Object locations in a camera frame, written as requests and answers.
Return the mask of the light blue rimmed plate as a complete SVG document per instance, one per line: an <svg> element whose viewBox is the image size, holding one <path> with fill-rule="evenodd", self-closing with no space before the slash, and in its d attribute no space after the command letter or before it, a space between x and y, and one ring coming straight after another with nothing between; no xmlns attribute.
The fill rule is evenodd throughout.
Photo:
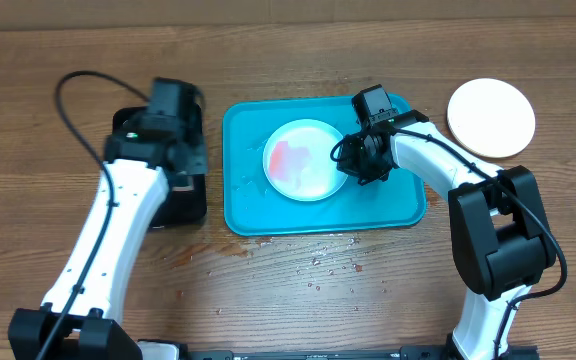
<svg viewBox="0 0 576 360"><path fill-rule="evenodd" d="M342 139L335 127L320 120L288 122L265 144L264 174L275 190L291 200L314 202L331 197L347 180L331 159L333 147Z"/></svg>

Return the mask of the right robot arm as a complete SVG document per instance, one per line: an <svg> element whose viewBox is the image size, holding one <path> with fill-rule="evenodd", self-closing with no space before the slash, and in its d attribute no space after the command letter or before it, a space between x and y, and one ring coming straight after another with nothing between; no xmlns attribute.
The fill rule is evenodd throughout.
<svg viewBox="0 0 576 360"><path fill-rule="evenodd" d="M509 330L523 302L563 287L568 268L532 172L469 154L426 115L396 110L380 85L360 91L351 104L361 129L344 136L331 159L359 185L404 169L440 195L449 208L453 261L467 287L445 344L403 346L400 358L538 358L536 347L509 345Z"/></svg>

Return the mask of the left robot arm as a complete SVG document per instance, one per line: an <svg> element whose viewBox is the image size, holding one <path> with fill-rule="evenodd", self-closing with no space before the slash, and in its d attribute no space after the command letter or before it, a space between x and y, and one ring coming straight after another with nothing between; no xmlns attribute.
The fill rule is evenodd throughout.
<svg viewBox="0 0 576 360"><path fill-rule="evenodd" d="M118 111L97 153L65 112L58 115L100 168L86 222L58 279L38 309L19 308L8 328L17 359L186 359L186 346L133 340L122 328L132 269L147 232L199 223L207 213L207 146L201 90L158 77L145 106Z"/></svg>

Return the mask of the white plate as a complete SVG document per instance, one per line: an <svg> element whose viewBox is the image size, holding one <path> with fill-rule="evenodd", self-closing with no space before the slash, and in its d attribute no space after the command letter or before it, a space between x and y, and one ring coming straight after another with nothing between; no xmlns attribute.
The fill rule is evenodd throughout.
<svg viewBox="0 0 576 360"><path fill-rule="evenodd" d="M478 78L459 86L447 105L447 123L455 139L487 158L507 158L523 151L536 131L528 98L513 85Z"/></svg>

